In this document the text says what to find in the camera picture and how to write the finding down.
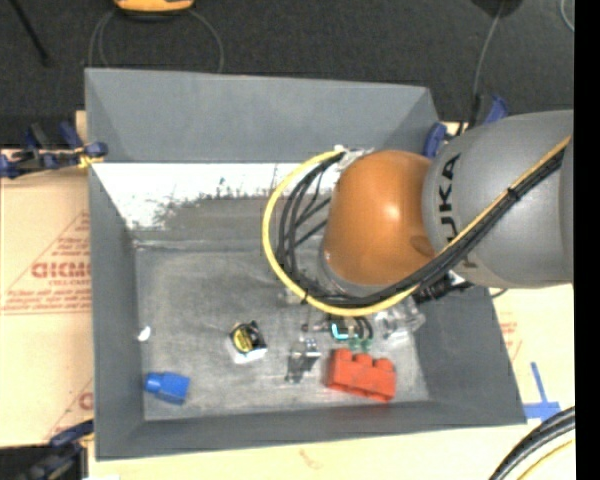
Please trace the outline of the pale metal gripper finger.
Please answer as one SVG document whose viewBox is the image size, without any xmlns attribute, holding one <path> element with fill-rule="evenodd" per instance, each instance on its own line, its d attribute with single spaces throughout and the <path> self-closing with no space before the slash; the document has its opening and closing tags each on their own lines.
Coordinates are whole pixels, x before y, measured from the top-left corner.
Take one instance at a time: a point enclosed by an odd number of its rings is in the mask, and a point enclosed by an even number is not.
<svg viewBox="0 0 600 480">
<path fill-rule="evenodd" d="M 305 342 L 303 340 L 297 341 L 290 347 L 285 376 L 286 382 L 297 384 L 302 380 L 305 363 L 304 353 Z"/>
<path fill-rule="evenodd" d="M 304 373 L 310 372 L 321 356 L 322 354 L 316 339 L 306 338 L 304 340 L 304 350 L 302 352 L 302 371 Z"/>
</svg>

